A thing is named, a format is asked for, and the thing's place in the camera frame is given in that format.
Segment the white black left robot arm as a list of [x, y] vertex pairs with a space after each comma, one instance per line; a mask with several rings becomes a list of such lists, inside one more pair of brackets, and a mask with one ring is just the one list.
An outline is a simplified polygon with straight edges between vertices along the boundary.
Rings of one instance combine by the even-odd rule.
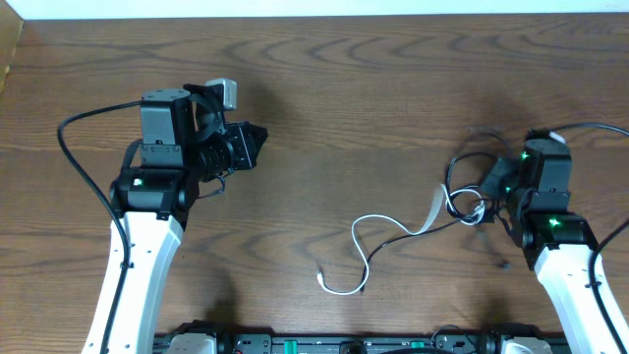
[[109, 260], [85, 353], [149, 353], [169, 267], [200, 184], [250, 170], [268, 133], [229, 123], [237, 84], [216, 79], [143, 94], [142, 138], [110, 187]]

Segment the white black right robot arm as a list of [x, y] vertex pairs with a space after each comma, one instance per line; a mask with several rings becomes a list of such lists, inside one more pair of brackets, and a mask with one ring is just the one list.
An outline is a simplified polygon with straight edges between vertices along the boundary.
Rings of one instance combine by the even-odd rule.
[[574, 353], [625, 353], [628, 323], [611, 292], [588, 221], [569, 211], [572, 157], [553, 130], [527, 134], [522, 151], [500, 158], [481, 184], [504, 204], [505, 225], [558, 315]]

